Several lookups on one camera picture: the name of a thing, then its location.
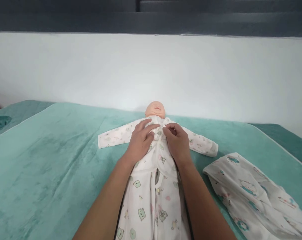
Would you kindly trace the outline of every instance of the baby doll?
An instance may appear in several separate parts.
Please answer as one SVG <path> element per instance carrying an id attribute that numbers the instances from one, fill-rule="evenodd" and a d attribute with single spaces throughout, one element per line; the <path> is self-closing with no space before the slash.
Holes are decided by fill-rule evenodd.
<path id="1" fill-rule="evenodd" d="M 169 152 L 162 128 L 175 123 L 165 117 L 160 102 L 152 102 L 145 111 L 145 118 L 138 119 L 119 128 L 102 133 L 98 137 L 99 148 L 129 143 L 135 126 L 150 118 L 147 124 L 159 124 L 153 129 L 154 140 L 147 154 L 135 165 L 129 177 L 120 213 L 118 239 L 146 239 L 157 235 L 156 239 L 191 239 L 183 192 L 179 189 L 177 167 Z M 215 157 L 218 145 L 183 127 L 189 137 L 190 149 Z"/>

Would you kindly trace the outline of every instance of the printed baby clothes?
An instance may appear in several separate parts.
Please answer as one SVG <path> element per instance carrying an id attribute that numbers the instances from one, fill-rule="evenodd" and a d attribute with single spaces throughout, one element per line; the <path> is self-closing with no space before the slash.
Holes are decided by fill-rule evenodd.
<path id="1" fill-rule="evenodd" d="M 174 123 L 169 118 L 148 117 L 153 130 L 147 154 L 134 166 L 125 190 L 116 238 L 143 240 L 191 239 L 184 194 L 178 180 L 177 167 L 169 152 L 162 128 Z M 130 142 L 135 126 L 142 118 L 98 137 L 99 148 Z M 207 156 L 216 156 L 218 145 L 183 128 L 189 136 L 190 149 Z"/>
<path id="2" fill-rule="evenodd" d="M 285 190 L 238 153 L 203 169 L 248 239 L 302 239 L 302 211 Z"/>

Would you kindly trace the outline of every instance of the white wall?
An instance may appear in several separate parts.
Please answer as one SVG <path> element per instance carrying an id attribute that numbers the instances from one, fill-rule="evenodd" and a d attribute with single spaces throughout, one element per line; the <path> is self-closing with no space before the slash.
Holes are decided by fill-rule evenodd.
<path id="1" fill-rule="evenodd" d="M 302 137 L 302 39 L 0 33 L 0 104 L 26 99 L 278 123 Z"/>

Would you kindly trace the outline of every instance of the hand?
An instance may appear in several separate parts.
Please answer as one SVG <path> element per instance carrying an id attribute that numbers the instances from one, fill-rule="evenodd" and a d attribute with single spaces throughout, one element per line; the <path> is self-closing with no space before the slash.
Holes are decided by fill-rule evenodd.
<path id="1" fill-rule="evenodd" d="M 188 134 L 177 123 L 165 126 L 163 133 L 167 137 L 169 151 L 176 164 L 192 164 Z"/>
<path id="2" fill-rule="evenodd" d="M 127 159 L 126 161 L 130 161 L 132 164 L 136 164 L 148 152 L 154 139 L 154 132 L 150 131 L 160 126 L 159 124 L 151 124 L 145 127 L 149 122 L 151 119 L 141 121 L 132 132 L 128 149 L 123 155 Z"/>

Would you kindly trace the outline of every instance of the dark gray wall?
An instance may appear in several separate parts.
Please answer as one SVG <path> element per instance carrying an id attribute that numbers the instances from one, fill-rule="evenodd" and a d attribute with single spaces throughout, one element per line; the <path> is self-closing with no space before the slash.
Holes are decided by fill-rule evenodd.
<path id="1" fill-rule="evenodd" d="M 302 0 L 0 0 L 0 31 L 302 37 Z"/>

